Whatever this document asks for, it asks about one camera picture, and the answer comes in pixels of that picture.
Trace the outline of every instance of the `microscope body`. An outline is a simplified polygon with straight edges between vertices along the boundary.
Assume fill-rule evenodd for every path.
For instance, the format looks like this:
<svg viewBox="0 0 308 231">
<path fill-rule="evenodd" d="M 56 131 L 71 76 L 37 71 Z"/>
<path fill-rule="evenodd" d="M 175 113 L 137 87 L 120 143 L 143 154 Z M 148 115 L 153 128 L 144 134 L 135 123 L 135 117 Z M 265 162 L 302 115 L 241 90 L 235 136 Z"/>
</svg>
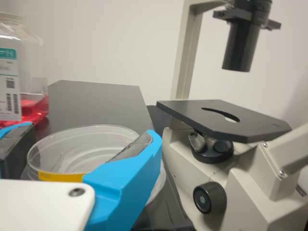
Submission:
<svg viewBox="0 0 308 231">
<path fill-rule="evenodd" d="M 234 143 L 234 155 L 221 163 L 206 164 L 192 155 L 187 136 L 193 128 L 173 119 L 163 133 L 163 153 L 178 188 L 182 205 L 198 231 L 303 231 L 308 218 L 308 197 L 293 189 L 284 198 L 271 200 L 250 173 L 262 143 Z M 299 172 L 288 176 L 298 178 Z M 217 182 L 225 191 L 226 209 L 202 214 L 195 206 L 198 185 Z"/>
</svg>

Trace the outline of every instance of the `petri dish lid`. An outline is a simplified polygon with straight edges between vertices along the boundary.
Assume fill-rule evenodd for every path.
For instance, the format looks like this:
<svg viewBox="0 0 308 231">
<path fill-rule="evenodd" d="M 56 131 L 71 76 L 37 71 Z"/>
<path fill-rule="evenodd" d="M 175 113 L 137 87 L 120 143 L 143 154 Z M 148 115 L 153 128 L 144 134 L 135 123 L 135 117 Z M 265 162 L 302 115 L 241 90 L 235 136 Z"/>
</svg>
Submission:
<svg viewBox="0 0 308 231">
<path fill-rule="evenodd" d="M 87 173 L 138 138 L 128 128 L 94 125 L 67 129 L 37 142 L 28 152 L 32 170 L 61 174 Z"/>
</svg>

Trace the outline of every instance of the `microscope arm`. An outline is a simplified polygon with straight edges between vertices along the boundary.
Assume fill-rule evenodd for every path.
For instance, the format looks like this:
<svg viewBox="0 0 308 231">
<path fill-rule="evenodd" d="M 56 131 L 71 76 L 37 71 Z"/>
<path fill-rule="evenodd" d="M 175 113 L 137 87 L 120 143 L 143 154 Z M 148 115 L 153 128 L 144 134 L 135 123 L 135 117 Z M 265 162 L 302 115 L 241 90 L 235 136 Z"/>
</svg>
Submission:
<svg viewBox="0 0 308 231">
<path fill-rule="evenodd" d="M 268 142 L 269 158 L 281 174 L 291 175 L 308 165 L 308 124 Z"/>
<path fill-rule="evenodd" d="M 227 0 L 184 1 L 171 86 L 172 100 L 185 100 L 189 97 L 203 13 L 226 3 Z"/>
</svg>

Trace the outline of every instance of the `screw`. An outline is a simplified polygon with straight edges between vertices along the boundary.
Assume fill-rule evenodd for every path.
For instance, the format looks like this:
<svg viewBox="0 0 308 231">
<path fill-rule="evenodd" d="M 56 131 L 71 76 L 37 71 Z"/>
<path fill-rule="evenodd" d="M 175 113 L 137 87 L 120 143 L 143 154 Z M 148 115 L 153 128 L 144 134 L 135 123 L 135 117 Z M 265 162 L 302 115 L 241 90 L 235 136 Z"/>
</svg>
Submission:
<svg viewBox="0 0 308 231">
<path fill-rule="evenodd" d="M 72 197 L 75 197 L 75 196 L 81 196 L 82 194 L 85 193 L 85 190 L 84 189 L 81 189 L 81 188 L 75 188 L 73 190 L 71 190 L 68 195 L 69 196 L 72 196 Z"/>
<path fill-rule="evenodd" d="M 284 171 L 282 171 L 282 170 L 279 172 L 279 174 L 280 174 L 280 176 L 282 176 L 282 177 L 285 176 Z"/>
</svg>

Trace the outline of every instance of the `white wall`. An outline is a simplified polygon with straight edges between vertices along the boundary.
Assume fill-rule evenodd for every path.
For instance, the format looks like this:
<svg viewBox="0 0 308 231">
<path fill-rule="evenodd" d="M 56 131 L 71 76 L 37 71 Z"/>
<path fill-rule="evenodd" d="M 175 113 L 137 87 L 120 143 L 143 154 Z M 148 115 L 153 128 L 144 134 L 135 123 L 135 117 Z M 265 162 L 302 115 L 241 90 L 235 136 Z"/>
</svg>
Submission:
<svg viewBox="0 0 308 231">
<path fill-rule="evenodd" d="M 46 43 L 49 83 L 139 85 L 147 104 L 169 98 L 183 0 L 15 1 Z M 292 126 L 308 121 L 307 7 L 274 1 L 270 17 L 282 30 L 260 33 L 248 74 L 221 69 L 229 26 L 206 13 L 191 99 L 227 100 Z"/>
</svg>

